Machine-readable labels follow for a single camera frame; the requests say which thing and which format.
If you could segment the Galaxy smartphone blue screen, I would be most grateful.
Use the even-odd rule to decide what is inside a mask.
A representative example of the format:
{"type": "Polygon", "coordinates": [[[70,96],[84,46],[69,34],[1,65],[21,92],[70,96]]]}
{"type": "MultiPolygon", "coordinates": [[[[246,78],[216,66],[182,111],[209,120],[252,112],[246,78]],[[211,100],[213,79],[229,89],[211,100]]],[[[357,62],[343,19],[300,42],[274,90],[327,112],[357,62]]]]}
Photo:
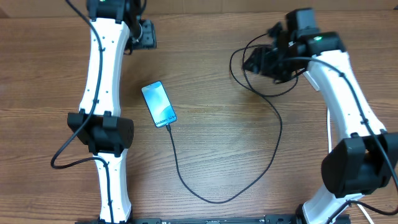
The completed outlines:
{"type": "Polygon", "coordinates": [[[177,120],[177,115],[161,81],[142,87],[141,92],[156,128],[177,120]]]}

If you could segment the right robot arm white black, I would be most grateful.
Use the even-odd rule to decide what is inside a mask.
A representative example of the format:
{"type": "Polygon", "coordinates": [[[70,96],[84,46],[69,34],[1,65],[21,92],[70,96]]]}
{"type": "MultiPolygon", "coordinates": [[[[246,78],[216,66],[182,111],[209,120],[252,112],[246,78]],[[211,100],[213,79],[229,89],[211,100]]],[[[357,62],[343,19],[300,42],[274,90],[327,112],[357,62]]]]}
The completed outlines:
{"type": "Polygon", "coordinates": [[[368,105],[336,32],[322,32],[313,9],[296,9],[267,31],[272,45],[256,47],[242,69],[288,82],[301,74],[319,91],[339,132],[321,164],[322,186],[298,206],[287,223],[348,223],[344,210],[365,195],[397,181],[397,134],[368,105]]]}

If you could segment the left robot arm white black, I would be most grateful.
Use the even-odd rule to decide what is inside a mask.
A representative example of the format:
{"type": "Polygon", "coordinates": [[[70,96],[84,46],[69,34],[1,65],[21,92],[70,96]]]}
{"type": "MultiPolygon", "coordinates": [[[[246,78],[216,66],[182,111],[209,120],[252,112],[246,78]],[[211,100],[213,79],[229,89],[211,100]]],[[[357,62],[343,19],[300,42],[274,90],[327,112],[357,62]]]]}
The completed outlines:
{"type": "Polygon", "coordinates": [[[87,1],[91,49],[85,92],[78,112],[67,122],[96,164],[101,211],[96,223],[132,223],[126,159],[134,123],[121,117],[119,86],[124,55],[154,49],[152,21],[142,18],[146,1],[87,1]]]}

